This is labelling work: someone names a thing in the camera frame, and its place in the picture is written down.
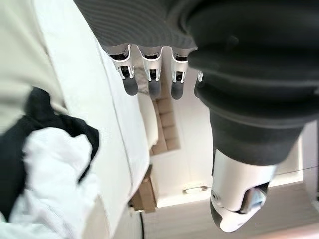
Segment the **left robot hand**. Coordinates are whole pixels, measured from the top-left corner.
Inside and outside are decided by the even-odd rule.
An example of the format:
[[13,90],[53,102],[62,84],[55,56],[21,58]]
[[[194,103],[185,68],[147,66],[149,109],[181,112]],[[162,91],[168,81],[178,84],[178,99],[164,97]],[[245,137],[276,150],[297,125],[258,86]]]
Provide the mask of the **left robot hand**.
[[188,68],[209,108],[213,137],[210,210],[232,233],[264,205],[268,187],[305,125],[319,117],[316,0],[78,0],[76,6],[119,72],[138,91],[131,46],[149,93],[160,95],[161,55],[171,49],[171,96]]

